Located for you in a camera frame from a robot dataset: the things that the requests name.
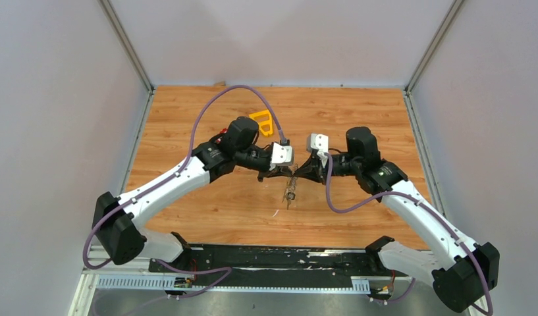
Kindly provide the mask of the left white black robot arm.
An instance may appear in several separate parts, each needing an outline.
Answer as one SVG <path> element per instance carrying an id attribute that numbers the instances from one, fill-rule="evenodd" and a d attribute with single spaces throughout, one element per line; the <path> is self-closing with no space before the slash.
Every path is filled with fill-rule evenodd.
<path id="1" fill-rule="evenodd" d="M 160 259 L 176 272 L 191 264 L 191 254 L 176 233 L 145 229 L 146 223 L 186 194 L 243 167 L 258 173 L 258 181 L 291 176 L 294 150 L 289 140 L 257 146 L 259 125 L 238 117 L 210 140 L 197 145 L 186 158 L 152 181 L 115 197 L 111 192 L 97 200 L 92 224 L 109 256 L 106 262 L 124 265 L 137 257 Z"/>

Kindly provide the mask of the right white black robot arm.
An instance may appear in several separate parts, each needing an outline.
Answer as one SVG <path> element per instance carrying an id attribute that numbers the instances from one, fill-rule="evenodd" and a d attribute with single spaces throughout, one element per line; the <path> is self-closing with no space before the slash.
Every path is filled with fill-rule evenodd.
<path id="1" fill-rule="evenodd" d="M 398 271 L 434 290 L 449 309 L 461 313 L 472 307 L 483 315 L 493 314 L 490 291 L 497 286 L 500 253 L 487 242 L 478 244 L 437 211 L 397 165 L 381 157 L 377 138 L 365 126 L 346 132 L 346 152 L 331 154 L 329 138 L 312 133 L 307 137 L 309 159 L 294 176 L 325 185 L 327 205 L 335 213 L 354 211 L 378 201 L 400 216 L 426 243 L 429 251 L 408 248 L 394 238 L 382 236 L 370 244 L 365 265 L 381 275 Z M 353 176 L 369 197 L 339 209 L 331 200 L 334 176 Z"/>

